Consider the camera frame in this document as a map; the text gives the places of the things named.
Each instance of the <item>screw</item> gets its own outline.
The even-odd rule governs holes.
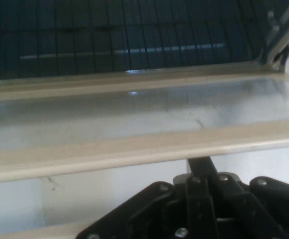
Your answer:
[[[187,230],[186,228],[179,228],[175,232],[175,236],[177,238],[186,238],[188,234],[189,230]]]
[[[87,239],[100,239],[98,234],[90,234]]]
[[[257,183],[258,183],[259,185],[262,185],[262,186],[267,185],[267,181],[264,180],[264,179],[261,179],[261,178],[257,180]]]
[[[220,181],[227,181],[228,180],[228,177],[226,175],[224,175],[224,174],[220,174],[218,176],[218,178],[219,178]]]
[[[195,183],[200,183],[200,178],[193,177],[192,181]]]
[[[165,185],[165,184],[161,184],[160,185],[160,190],[161,191],[168,191],[168,189],[169,189],[169,187],[167,185]]]

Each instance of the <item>white wall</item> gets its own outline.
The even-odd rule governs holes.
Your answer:
[[[215,156],[218,171],[243,182],[270,176],[289,183],[289,148]],[[155,181],[186,173],[186,161],[0,183],[0,233],[96,219]]]

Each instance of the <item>glass panel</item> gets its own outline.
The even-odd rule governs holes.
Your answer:
[[[0,103],[0,150],[289,120],[289,82],[269,78]]]

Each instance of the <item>bolt head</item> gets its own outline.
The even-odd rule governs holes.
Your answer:
[[[90,234],[87,239],[100,239],[98,234]]]
[[[261,185],[261,186],[267,185],[267,181],[264,180],[264,179],[261,179],[261,178],[257,180],[257,183],[258,183],[259,185]]]
[[[169,189],[169,187],[167,185],[165,185],[165,184],[161,184],[160,185],[160,190],[161,191],[168,191],[168,189]]]
[[[224,174],[220,174],[220,175],[218,176],[218,178],[219,178],[220,181],[228,181],[227,175],[224,175]]]
[[[195,182],[195,183],[200,183],[200,178],[198,178],[198,177],[193,177],[193,178],[192,178],[192,181]]]
[[[186,238],[188,234],[189,234],[189,230],[187,230],[186,228],[179,228],[175,232],[175,236],[177,238]]]

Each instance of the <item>wire grid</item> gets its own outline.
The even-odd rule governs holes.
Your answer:
[[[0,0],[0,79],[254,59],[261,0]]]

